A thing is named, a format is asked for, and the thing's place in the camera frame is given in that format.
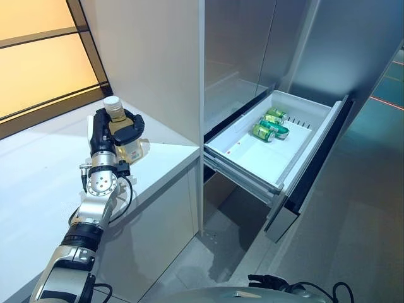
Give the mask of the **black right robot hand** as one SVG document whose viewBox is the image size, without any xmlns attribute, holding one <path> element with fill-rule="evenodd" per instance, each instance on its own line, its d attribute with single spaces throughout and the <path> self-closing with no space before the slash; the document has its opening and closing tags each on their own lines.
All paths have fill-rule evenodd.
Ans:
<svg viewBox="0 0 404 303">
<path fill-rule="evenodd" d="M 277 276 L 273 275 L 248 275 L 248 286 L 255 288 L 265 288 L 286 292 L 290 288 L 290 284 Z"/>
</svg>

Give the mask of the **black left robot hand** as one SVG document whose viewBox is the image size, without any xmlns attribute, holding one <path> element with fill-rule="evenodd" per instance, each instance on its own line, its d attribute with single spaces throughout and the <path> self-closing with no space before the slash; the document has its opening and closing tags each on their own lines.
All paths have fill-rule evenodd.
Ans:
<svg viewBox="0 0 404 303">
<path fill-rule="evenodd" d="M 124 126 L 114 134 L 109 129 L 109 122 L 112 121 L 105 108 L 96 111 L 92 122 L 92 136 L 90 138 L 90 155 L 98 152 L 111 152 L 117 155 L 116 147 L 127 147 L 135 142 L 143 134 L 145 122 L 141 115 L 132 114 L 124 109 L 127 118 L 132 124 Z"/>
</svg>

